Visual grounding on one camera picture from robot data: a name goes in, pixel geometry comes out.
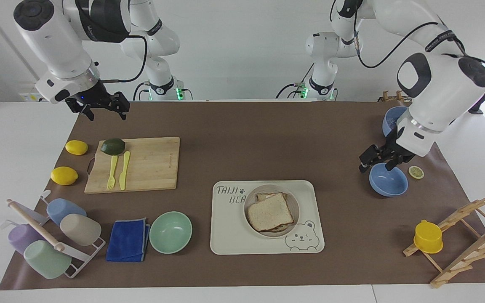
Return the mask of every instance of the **brown table mat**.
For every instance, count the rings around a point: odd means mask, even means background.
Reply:
[[[74,167],[72,186],[48,182],[50,200],[69,199],[102,225],[109,240],[113,223],[177,210],[192,220],[194,233],[175,255],[157,253],[150,244],[142,263],[105,261],[106,248],[74,279],[46,280],[15,253],[0,290],[67,287],[179,287],[310,284],[429,283],[438,272],[416,253],[412,243],[421,219],[438,223],[468,203],[458,180],[437,146],[427,157],[401,165],[425,171],[410,177],[408,191],[385,198],[372,190],[368,173],[358,171],[358,156],[370,144],[382,144],[381,121],[394,103],[193,103],[133,102],[127,121],[95,111],[95,121],[80,116],[69,140],[83,140],[89,152],[77,157],[63,151],[56,166]],[[86,168],[99,140],[179,136],[176,190],[84,194]],[[209,247],[212,187],[229,180],[308,180],[315,188],[325,249],[316,254],[215,255]],[[40,202],[36,210],[45,213]],[[475,215],[466,219],[485,232]],[[53,222],[46,228],[69,241]],[[461,224],[443,234],[445,248],[434,255],[446,266],[475,237]],[[485,282],[485,259],[452,282]]]

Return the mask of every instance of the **avocado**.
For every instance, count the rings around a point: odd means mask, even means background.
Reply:
[[[125,142],[119,138],[108,139],[100,146],[100,151],[110,156],[119,155],[125,151]]]

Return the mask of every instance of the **knife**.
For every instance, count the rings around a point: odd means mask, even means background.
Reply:
[[[128,162],[131,159],[131,152],[127,150],[125,155],[123,155],[123,172],[119,175],[119,187],[121,190],[125,190],[127,185],[127,170],[128,170]]]

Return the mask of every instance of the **cartoon bear face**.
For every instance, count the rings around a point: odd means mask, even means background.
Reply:
[[[311,248],[317,251],[319,238],[315,233],[314,222],[308,220],[304,223],[297,224],[295,228],[285,236],[285,245],[289,247],[289,250],[308,250]]]

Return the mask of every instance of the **blue towel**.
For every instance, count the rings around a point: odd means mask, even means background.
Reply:
[[[145,218],[115,221],[109,239],[106,261],[141,262],[145,255],[149,225]]]

